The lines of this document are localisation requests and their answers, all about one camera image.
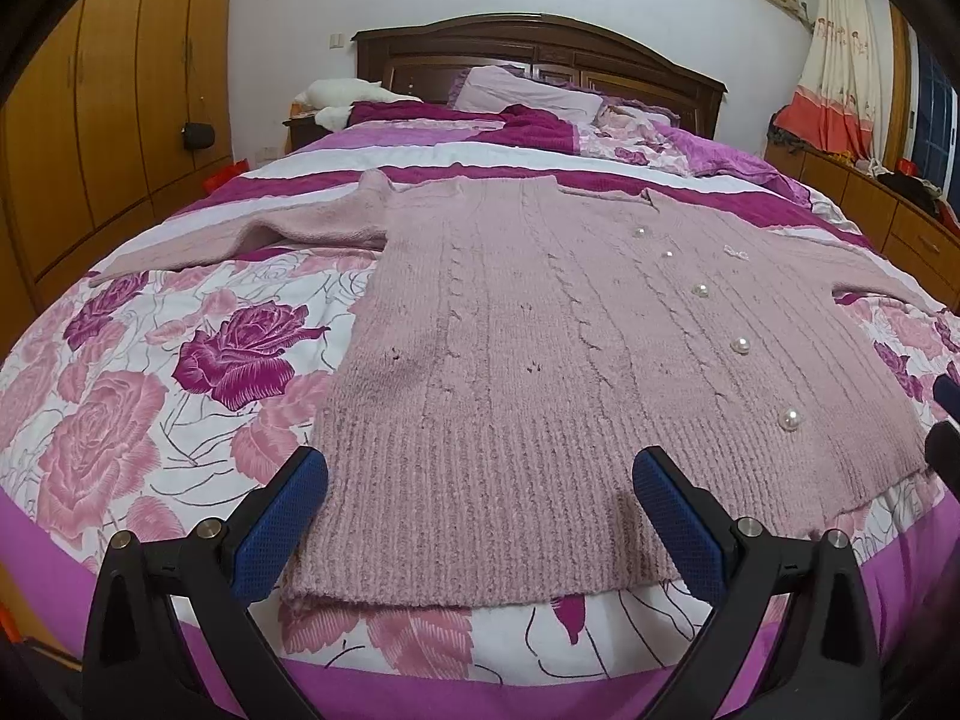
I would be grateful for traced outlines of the pink knitted cardigan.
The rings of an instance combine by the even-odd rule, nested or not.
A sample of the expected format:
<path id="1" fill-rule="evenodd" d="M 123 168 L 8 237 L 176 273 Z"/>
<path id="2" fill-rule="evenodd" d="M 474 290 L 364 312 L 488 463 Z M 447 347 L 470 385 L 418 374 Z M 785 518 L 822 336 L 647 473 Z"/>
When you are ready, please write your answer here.
<path id="1" fill-rule="evenodd" d="M 117 257 L 226 259 L 270 236 L 370 249 L 314 445 L 331 492 L 291 605 L 524 605 L 661 582 L 631 492 L 664 449 L 736 514 L 805 536 L 923 465 L 900 383 L 838 304 L 909 301 L 866 252 L 662 193 L 553 177 L 395 187 L 261 211 Z"/>

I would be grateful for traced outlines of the wooden drawer cabinet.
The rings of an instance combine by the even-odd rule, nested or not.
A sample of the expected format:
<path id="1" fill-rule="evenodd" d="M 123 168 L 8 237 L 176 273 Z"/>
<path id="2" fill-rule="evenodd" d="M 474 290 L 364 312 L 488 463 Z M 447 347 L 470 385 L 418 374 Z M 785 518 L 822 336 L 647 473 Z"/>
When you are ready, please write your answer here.
<path id="1" fill-rule="evenodd" d="M 958 236 L 908 199 L 832 156 L 766 142 L 765 160 L 832 199 L 885 259 L 958 312 Z"/>

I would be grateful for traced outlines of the floral pink bedspread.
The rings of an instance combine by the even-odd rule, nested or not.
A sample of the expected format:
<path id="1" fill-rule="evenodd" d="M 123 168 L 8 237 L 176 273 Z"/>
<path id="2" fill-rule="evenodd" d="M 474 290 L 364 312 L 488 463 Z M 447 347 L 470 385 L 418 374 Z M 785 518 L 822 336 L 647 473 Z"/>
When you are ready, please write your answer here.
<path id="1" fill-rule="evenodd" d="M 669 125 L 659 130 L 685 154 L 688 176 L 581 156 L 578 127 L 523 106 L 466 114 L 362 104 L 347 130 L 229 181 L 53 301 L 2 366 L 2 561 L 53 635 L 82 648 L 94 577 L 116 533 L 181 538 L 229 517 L 299 447 L 317 449 L 317 402 L 347 354 L 376 255 L 270 236 L 212 263 L 120 277 L 110 264 L 183 232 L 343 199 L 366 172 L 402 188 L 553 177 L 592 193 L 658 192 L 862 250 L 911 299 L 848 291 L 839 307 L 893 372 L 924 436 L 942 418 L 932 386 L 957 374 L 957 319 L 875 255 L 832 200 Z M 918 472 L 799 538 L 832 528 L 851 541 L 882 652 L 947 621 L 958 504 L 924 458 Z M 709 614 L 674 562 L 661 582 L 480 608 L 291 605 L 286 566 L 254 617 L 332 718 L 623 718 L 647 706 Z"/>

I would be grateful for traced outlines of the cream and red curtain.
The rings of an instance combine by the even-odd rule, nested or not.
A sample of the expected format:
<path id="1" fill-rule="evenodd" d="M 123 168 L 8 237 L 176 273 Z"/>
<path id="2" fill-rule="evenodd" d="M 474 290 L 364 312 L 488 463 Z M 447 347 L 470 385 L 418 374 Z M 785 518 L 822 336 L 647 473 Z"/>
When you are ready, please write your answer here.
<path id="1" fill-rule="evenodd" d="M 811 50 L 791 102 L 773 119 L 823 153 L 877 158 L 880 64 L 867 0 L 818 0 Z"/>

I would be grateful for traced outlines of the floral pink pillow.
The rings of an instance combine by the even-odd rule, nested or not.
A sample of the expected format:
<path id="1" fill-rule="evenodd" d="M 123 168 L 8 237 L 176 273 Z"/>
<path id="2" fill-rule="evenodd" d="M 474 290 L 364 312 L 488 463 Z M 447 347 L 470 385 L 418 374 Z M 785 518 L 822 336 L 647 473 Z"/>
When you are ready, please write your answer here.
<path id="1" fill-rule="evenodd" d="M 659 130 L 664 124 L 665 117 L 639 107 L 604 104 L 592 124 L 579 125 L 579 154 L 688 176 L 685 154 Z"/>

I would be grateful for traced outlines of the red bag on floor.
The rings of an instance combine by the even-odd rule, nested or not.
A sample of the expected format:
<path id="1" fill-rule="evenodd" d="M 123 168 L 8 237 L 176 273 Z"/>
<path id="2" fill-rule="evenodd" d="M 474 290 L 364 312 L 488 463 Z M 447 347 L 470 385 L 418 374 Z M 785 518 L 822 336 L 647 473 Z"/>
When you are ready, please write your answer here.
<path id="1" fill-rule="evenodd" d="M 220 171 L 215 172 L 212 176 L 206 177 L 205 181 L 202 182 L 203 193 L 205 193 L 205 195 L 212 195 L 213 192 L 217 192 L 218 188 L 223 187 L 224 184 L 228 184 L 228 182 L 232 181 L 235 177 L 242 176 L 242 174 L 247 171 L 249 171 L 249 161 L 247 160 L 228 164 L 228 166 L 222 167 Z"/>

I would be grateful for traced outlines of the small black bag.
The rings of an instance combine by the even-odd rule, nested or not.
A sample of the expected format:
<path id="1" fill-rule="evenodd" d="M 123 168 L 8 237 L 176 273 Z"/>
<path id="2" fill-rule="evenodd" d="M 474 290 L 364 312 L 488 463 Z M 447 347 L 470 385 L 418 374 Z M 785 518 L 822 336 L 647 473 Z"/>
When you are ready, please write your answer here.
<path id="1" fill-rule="evenodd" d="M 185 122 L 181 130 L 182 148 L 185 151 L 205 151 L 217 143 L 217 131 L 206 122 Z"/>

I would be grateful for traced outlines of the wooden wardrobe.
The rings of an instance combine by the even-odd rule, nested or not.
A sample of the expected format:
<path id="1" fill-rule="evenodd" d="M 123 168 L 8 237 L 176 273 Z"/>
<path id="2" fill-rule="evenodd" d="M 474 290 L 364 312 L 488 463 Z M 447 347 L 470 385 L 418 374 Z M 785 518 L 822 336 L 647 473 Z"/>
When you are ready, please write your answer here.
<path id="1" fill-rule="evenodd" d="M 76 0 L 2 107 L 2 343 L 233 161 L 229 0 Z M 217 143 L 185 151 L 185 122 Z"/>

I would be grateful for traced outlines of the dark wooden nightstand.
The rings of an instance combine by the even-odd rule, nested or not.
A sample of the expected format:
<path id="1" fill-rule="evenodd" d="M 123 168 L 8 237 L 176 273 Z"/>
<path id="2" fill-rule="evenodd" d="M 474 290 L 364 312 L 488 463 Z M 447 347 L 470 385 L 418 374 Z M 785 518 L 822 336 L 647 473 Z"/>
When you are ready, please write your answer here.
<path id="1" fill-rule="evenodd" d="M 286 151 L 293 153 L 298 149 L 304 148 L 314 142 L 319 142 L 322 138 L 331 135 L 328 128 L 319 125 L 314 115 L 301 115 L 301 117 L 291 117 L 283 122 L 288 133 L 288 142 L 286 142 Z"/>

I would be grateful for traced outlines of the lilac pillow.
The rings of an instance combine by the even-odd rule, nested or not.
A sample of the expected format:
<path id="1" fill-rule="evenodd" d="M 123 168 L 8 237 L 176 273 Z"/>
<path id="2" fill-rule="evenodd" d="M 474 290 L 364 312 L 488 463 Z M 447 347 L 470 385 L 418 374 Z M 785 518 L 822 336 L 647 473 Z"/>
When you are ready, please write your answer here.
<path id="1" fill-rule="evenodd" d="M 604 98 L 599 94 L 529 80 L 498 65 L 473 67 L 451 101 L 454 110 L 483 114 L 524 106 L 550 112 L 574 125 L 592 124 L 603 105 Z"/>

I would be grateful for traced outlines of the white plush toy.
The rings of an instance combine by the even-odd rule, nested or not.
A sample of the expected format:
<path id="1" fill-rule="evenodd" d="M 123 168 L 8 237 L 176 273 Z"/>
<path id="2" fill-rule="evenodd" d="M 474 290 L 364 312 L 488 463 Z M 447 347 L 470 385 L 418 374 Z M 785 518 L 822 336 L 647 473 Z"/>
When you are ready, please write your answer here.
<path id="1" fill-rule="evenodd" d="M 415 96 L 394 93 L 379 82 L 361 78 L 324 78 L 311 83 L 293 99 L 293 119 L 313 119 L 329 132 L 340 132 L 348 125 L 356 103 L 400 103 L 418 101 Z"/>

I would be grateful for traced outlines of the dark wooden headboard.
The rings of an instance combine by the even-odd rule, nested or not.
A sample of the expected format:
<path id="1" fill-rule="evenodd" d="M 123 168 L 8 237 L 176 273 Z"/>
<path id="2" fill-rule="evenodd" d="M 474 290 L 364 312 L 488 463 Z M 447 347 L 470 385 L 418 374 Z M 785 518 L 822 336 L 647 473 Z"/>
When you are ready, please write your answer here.
<path id="1" fill-rule="evenodd" d="M 665 107 L 688 132 L 716 133 L 726 85 L 674 64 L 610 29 L 566 16 L 485 13 L 353 36 L 356 75 L 428 103 L 449 99 L 472 67 L 517 68 L 537 82 L 573 85 L 613 98 Z"/>

